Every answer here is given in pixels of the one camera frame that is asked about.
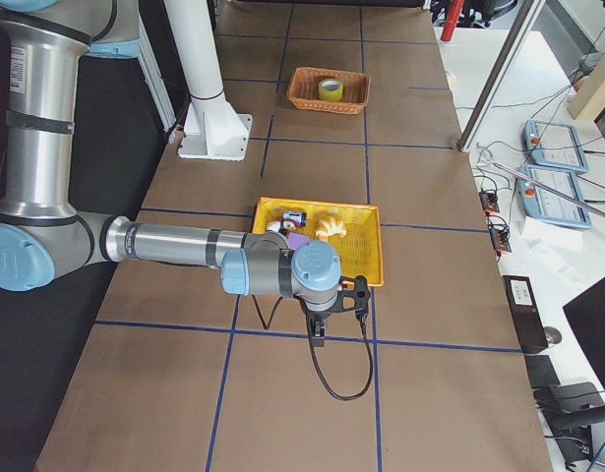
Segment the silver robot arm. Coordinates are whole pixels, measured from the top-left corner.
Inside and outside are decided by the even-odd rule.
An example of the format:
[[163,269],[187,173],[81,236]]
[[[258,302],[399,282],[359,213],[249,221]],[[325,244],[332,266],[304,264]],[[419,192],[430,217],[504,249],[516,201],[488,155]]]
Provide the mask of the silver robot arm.
[[134,222],[79,212],[69,202],[70,163],[81,57],[134,58],[140,49],[135,1],[3,1],[11,40],[6,113],[6,186],[0,199],[0,288],[27,291],[100,262],[150,261],[216,269],[224,291],[295,299],[309,343],[326,322],[353,312],[364,324],[370,291],[347,277],[328,243],[297,249],[263,234]]

